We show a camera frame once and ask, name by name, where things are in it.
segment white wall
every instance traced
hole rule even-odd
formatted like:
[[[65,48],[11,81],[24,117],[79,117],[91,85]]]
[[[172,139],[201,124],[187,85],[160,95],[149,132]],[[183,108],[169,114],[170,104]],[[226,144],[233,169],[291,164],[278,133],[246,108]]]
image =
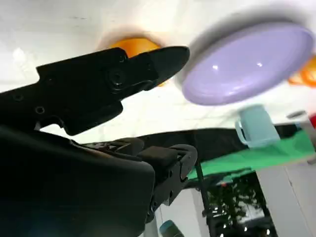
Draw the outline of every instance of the white wall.
[[[316,237],[316,165],[304,161],[257,175],[279,237]]]
[[[202,211],[200,193],[194,189],[183,190],[171,206],[161,205],[156,211],[157,227],[172,220],[185,237],[209,237]]]

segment cup handle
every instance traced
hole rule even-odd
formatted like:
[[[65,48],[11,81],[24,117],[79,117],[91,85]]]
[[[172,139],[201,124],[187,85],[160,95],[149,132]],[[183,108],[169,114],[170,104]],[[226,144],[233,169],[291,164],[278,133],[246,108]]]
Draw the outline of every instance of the cup handle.
[[[243,136],[239,121],[235,122],[235,129],[236,129],[236,132],[237,132],[237,135],[238,135],[238,138],[240,139],[240,141],[243,144],[248,145],[248,142],[246,141],[245,137]]]

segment orange bowl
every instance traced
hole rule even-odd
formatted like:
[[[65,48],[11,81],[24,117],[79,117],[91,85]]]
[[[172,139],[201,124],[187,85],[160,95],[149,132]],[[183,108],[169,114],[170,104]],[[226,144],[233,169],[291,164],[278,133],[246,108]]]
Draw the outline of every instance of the orange bowl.
[[[134,57],[140,53],[160,48],[158,44],[155,44],[146,38],[123,39],[110,46],[110,48],[116,47],[124,49],[129,58]]]

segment green cloth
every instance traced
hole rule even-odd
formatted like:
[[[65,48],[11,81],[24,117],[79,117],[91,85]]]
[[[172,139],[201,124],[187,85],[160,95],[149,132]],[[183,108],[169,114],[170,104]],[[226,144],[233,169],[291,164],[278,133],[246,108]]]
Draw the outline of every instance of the green cloth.
[[[247,169],[236,174],[240,176],[272,165],[297,161],[313,153],[315,153],[315,149],[308,134],[299,131],[293,137],[280,140],[272,145],[248,149],[205,161],[201,166],[204,176]],[[191,171],[188,178],[197,178],[195,169]]]

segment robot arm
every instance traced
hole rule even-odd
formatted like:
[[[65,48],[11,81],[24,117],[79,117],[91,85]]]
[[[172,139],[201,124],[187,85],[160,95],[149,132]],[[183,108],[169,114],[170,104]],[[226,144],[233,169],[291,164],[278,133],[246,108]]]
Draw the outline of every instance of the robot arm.
[[[170,47],[128,59],[119,48],[38,67],[40,80],[0,94],[0,230],[15,237],[136,237],[187,182],[197,151],[142,150],[136,138],[80,145],[75,135],[122,112],[121,100],[177,73]]]

